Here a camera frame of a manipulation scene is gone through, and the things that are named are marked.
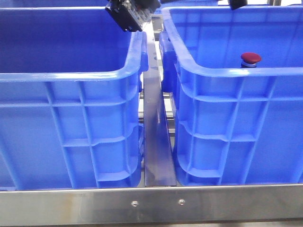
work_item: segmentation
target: metal frame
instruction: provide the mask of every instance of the metal frame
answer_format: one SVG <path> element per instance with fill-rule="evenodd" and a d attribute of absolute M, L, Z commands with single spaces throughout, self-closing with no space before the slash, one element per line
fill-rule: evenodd
<path fill-rule="evenodd" d="M 144 74 L 145 187 L 0 192 L 0 226 L 265 219 L 270 221 L 235 225 L 303 226 L 303 184 L 168 187 L 176 185 L 176 178 L 152 24 L 146 29 L 150 70 Z M 290 218 L 302 220 L 271 222 Z"/>

